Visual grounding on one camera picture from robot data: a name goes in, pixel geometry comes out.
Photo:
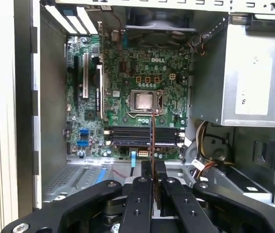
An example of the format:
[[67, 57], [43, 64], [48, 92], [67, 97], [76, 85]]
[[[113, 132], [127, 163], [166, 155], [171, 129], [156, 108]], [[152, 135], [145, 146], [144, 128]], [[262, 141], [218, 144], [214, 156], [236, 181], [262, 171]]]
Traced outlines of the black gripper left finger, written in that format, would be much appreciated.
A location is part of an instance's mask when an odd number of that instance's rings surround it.
[[141, 175], [132, 184], [101, 181], [83, 191], [56, 200], [19, 218], [3, 233], [120, 233], [151, 231], [153, 181], [149, 161], [141, 162]]

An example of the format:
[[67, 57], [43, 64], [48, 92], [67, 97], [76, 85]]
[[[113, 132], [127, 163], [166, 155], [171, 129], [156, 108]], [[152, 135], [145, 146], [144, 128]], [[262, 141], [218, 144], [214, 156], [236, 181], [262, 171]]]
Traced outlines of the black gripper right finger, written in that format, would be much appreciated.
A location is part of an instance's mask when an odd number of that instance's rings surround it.
[[191, 190], [168, 177], [163, 161], [154, 163], [161, 215], [174, 215], [182, 233], [275, 233], [275, 208], [210, 182]]

